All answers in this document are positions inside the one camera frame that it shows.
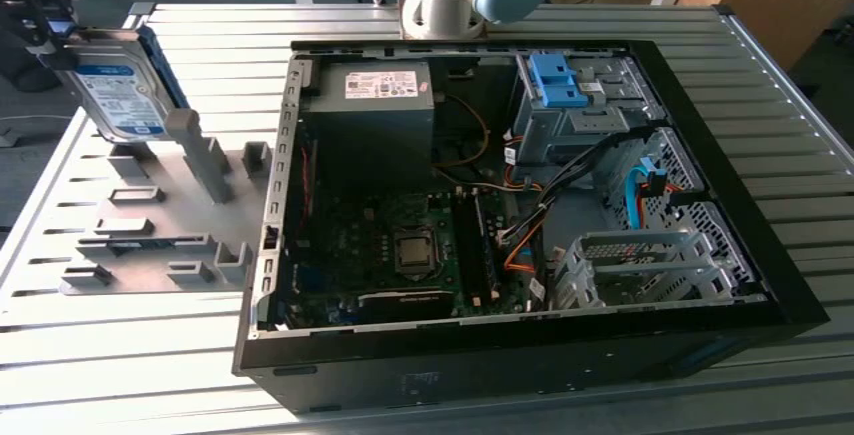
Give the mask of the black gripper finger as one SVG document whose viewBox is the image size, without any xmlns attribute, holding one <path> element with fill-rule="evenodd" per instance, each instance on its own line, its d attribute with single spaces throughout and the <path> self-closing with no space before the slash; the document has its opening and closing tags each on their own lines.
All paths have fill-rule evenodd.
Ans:
<svg viewBox="0 0 854 435">
<path fill-rule="evenodd" d="M 9 3 L 9 36 L 52 70 L 68 71 L 77 65 L 77 57 L 67 48 L 76 28 L 73 8 Z"/>
</svg>

